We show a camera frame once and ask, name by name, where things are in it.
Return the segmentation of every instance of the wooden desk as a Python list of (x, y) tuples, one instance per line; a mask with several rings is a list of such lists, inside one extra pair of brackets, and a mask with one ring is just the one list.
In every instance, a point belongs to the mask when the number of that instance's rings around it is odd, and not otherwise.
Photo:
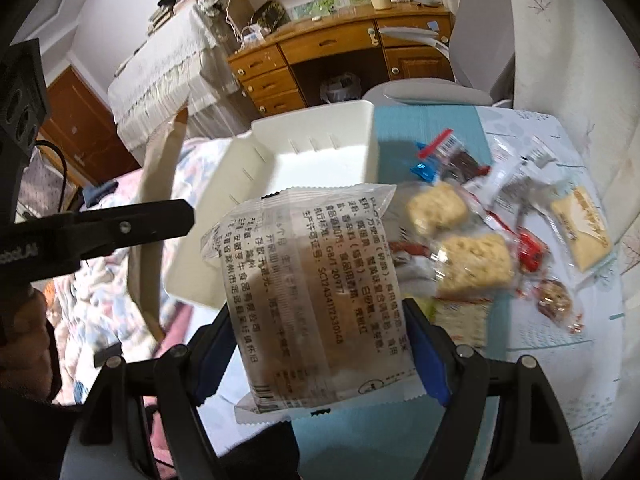
[(321, 104), (321, 81), (344, 72), (360, 77), (363, 93), (390, 79), (453, 80), (449, 61), (436, 49), (379, 33), (381, 27), (431, 28), (432, 22), (448, 43), (453, 21), (444, 7), (348, 7), (319, 22), (287, 23), (227, 61), (260, 113), (270, 116)]

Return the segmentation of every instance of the wooden door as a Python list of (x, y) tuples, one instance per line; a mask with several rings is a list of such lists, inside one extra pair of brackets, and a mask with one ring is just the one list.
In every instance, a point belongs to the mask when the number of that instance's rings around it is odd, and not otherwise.
[(385, 57), (389, 79), (437, 77), (453, 81), (449, 60), (433, 47), (386, 48)]
[(140, 166), (118, 137), (113, 116), (69, 67), (47, 89), (51, 118), (40, 133), (92, 184)]

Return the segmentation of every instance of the gray chair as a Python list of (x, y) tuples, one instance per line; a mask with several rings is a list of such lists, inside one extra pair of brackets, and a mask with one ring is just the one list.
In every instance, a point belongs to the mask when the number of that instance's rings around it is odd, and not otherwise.
[(437, 32), (424, 28), (383, 27), (380, 33), (436, 48), (449, 59), (456, 81), (390, 81), (364, 95), (363, 99), (374, 105), (513, 105), (515, 44), (511, 0), (460, 0), (449, 46), (437, 40)]

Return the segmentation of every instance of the desk drawer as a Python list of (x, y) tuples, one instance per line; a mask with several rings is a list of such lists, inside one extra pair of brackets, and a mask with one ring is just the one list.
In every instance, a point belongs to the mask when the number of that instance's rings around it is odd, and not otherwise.
[(244, 81), (242, 85), (249, 94), (249, 97), (254, 101), (298, 89), (287, 67), (259, 75), (258, 77), (249, 79), (249, 81)]
[(229, 63), (240, 81), (282, 68), (287, 65), (276, 45), (253, 52)]
[(289, 64), (379, 46), (373, 22), (350, 23), (318, 30), (280, 44)]
[[(448, 44), (451, 37), (451, 22), (448, 16), (404, 16), (400, 18), (383, 18), (378, 20), (378, 28), (382, 27), (418, 27), (430, 29), (428, 23), (438, 23), (438, 40)], [(382, 45), (388, 46), (415, 46), (422, 43), (415, 41), (397, 40), (385, 34), (380, 34)]]
[(297, 90), (290, 90), (282, 94), (255, 101), (255, 105), (265, 117), (300, 110), (300, 108), (305, 108), (306, 106), (302, 95), (300, 95), (300, 92)]

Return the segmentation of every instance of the screw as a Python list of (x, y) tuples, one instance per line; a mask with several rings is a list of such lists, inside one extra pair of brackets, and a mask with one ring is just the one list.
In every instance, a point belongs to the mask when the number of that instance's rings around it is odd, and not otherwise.
[(117, 356), (109, 357), (105, 364), (107, 365), (107, 368), (117, 368), (122, 364), (122, 359)]
[(538, 366), (538, 361), (536, 361), (535, 357), (530, 355), (525, 355), (520, 359), (522, 366), (528, 368), (529, 370), (533, 370), (536, 366)]
[(174, 357), (184, 357), (187, 355), (189, 348), (187, 345), (176, 345), (171, 348), (171, 355)]
[(474, 349), (469, 345), (460, 345), (456, 348), (456, 352), (463, 359), (469, 359), (474, 356)]

